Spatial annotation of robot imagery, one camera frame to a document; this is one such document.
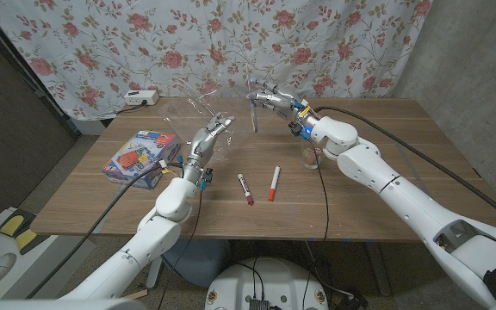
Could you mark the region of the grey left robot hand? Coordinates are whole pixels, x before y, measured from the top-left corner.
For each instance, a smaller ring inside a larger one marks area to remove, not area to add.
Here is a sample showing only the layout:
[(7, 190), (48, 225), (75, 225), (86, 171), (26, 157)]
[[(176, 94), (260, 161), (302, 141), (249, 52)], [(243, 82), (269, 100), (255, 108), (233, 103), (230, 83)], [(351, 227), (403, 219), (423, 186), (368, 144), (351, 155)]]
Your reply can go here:
[(183, 179), (197, 183), (202, 177), (204, 166), (214, 153), (218, 137), (235, 121), (234, 116), (225, 117), (218, 112), (208, 124), (201, 128), (191, 141), (189, 155), (183, 166)]

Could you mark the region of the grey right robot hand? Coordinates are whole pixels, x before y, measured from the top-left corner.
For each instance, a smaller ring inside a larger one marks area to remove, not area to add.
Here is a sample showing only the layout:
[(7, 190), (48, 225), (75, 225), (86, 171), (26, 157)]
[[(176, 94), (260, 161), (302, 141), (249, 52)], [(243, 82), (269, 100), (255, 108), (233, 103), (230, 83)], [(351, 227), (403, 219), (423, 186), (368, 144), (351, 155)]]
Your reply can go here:
[(313, 109), (305, 99), (298, 99), (280, 90), (277, 84), (250, 77), (247, 85), (249, 93), (246, 98), (250, 104), (251, 123), (255, 133), (258, 130), (257, 107), (275, 111), (287, 121), (302, 121), (306, 116), (314, 115)]

